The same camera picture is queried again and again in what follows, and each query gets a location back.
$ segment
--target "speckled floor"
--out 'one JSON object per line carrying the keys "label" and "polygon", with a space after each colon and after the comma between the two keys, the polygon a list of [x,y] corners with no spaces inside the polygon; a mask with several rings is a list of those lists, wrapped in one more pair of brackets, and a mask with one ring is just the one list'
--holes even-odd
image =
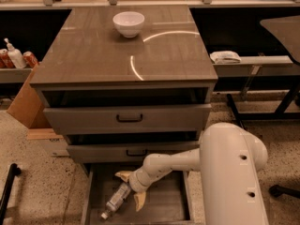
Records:
{"label": "speckled floor", "polygon": [[[240,111],[273,111],[280,95],[268,97],[273,101],[256,94],[237,107]],[[38,142],[27,141],[27,128],[6,113],[8,104],[5,101],[0,107],[0,191],[11,163],[17,163],[22,174],[14,181],[4,224],[80,224],[88,181],[81,166],[69,157],[49,157]],[[233,121],[224,95],[214,95],[212,105],[207,126]],[[268,189],[274,184],[300,189],[300,121],[245,122],[245,126],[268,149],[267,165],[258,176],[270,225],[298,225],[300,200],[287,195],[273,198]],[[198,172],[190,173],[189,186],[195,221],[204,224]]]}

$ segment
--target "white robotic arm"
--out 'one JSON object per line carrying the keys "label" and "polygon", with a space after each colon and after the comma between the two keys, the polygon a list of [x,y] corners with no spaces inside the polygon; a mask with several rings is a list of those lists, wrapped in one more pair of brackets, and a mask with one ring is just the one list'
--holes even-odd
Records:
{"label": "white robotic arm", "polygon": [[263,142],[238,126],[218,123],[201,136],[200,148],[152,154],[127,174],[143,194],[172,171],[201,171],[206,225],[268,225],[256,170],[267,161]]}

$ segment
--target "closed drawer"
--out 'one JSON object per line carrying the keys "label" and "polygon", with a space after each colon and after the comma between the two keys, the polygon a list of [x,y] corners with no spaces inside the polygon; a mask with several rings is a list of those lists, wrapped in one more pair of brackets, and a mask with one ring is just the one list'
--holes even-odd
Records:
{"label": "closed drawer", "polygon": [[153,153],[175,154],[199,148],[199,142],[154,142],[136,144],[69,145],[70,157],[78,163],[143,162]]}
{"label": "closed drawer", "polygon": [[210,104],[110,108],[47,108],[57,134],[110,134],[203,130]]}
{"label": "closed drawer", "polygon": [[115,173],[134,171],[141,165],[141,163],[92,164],[81,224],[196,224],[186,172],[172,172],[151,186],[144,207],[139,212],[135,211],[132,192],[112,217],[107,220],[99,218],[105,210],[106,202],[120,186],[121,180],[114,176]]}

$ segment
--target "bowl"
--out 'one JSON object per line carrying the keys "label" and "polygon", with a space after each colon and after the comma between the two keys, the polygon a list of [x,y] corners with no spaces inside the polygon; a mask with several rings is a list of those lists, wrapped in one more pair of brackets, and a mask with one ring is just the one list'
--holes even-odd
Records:
{"label": "bowl", "polygon": [[126,38],[136,37],[143,28],[144,16],[140,12],[125,11],[113,17],[116,30]]}

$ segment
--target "drawer handle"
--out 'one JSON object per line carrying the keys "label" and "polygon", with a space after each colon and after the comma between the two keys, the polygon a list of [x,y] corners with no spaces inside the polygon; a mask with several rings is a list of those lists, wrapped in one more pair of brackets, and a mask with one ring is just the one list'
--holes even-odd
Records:
{"label": "drawer handle", "polygon": [[119,123],[139,123],[143,120],[143,115],[140,114],[140,117],[136,118],[122,118],[120,114],[116,115],[116,121]]}
{"label": "drawer handle", "polygon": [[142,150],[142,152],[140,154],[130,154],[129,150],[126,150],[126,155],[128,157],[143,157],[143,156],[146,156],[147,154],[148,154],[148,150],[147,149]]}

